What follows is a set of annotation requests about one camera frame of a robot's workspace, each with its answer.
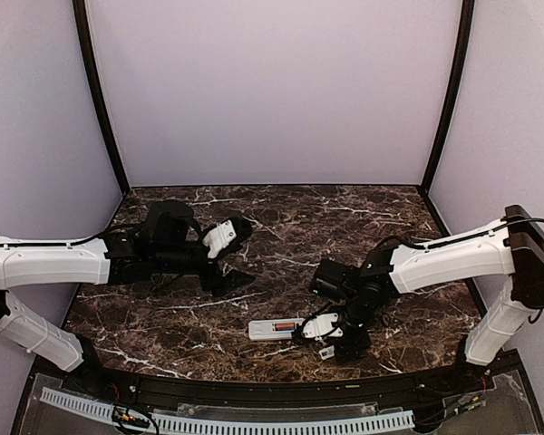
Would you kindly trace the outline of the white battery cover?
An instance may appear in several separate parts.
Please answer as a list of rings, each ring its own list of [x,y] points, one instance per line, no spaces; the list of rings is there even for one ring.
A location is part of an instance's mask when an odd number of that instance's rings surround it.
[[[330,359],[335,356],[335,347],[328,346],[326,348],[321,349],[318,353],[322,360]]]

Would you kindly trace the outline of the white remote control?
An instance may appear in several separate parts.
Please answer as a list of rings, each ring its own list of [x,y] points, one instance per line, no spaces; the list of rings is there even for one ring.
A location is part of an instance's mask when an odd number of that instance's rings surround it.
[[[251,341],[282,341],[290,340],[292,333],[304,322],[304,318],[258,320],[248,324],[248,337]],[[277,331],[276,323],[294,323],[293,331]]]

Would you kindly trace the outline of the orange AAA battery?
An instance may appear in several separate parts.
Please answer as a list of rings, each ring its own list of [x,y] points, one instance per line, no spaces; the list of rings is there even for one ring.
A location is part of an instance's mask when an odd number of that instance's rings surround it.
[[[275,329],[277,331],[293,331],[295,329],[294,323],[276,323]]]

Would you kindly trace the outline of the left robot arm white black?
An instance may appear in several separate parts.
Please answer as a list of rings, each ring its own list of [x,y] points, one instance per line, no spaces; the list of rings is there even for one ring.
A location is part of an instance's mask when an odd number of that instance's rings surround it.
[[[90,342],[33,312],[10,289],[26,285],[127,285],[155,275],[196,276],[203,291],[225,295],[253,282],[252,275],[223,272],[219,260],[238,252],[253,233],[243,217],[206,229],[192,208],[177,200],[151,205],[146,218],[83,239],[21,240],[0,237],[0,335],[73,378],[91,395],[110,387]]]

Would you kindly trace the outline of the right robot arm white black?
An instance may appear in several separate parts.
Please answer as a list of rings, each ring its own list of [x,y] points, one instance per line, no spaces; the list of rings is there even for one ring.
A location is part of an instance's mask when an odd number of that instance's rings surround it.
[[[332,338],[339,359],[356,357],[369,344],[366,328],[382,306],[420,289],[477,276],[508,279],[493,305],[465,339],[461,359],[444,374],[454,393],[466,392],[500,348],[527,321],[544,310],[544,231],[542,219],[520,205],[502,218],[421,244],[388,237],[359,267],[324,259],[310,290],[335,303],[332,313],[313,314],[297,329],[304,339]]]

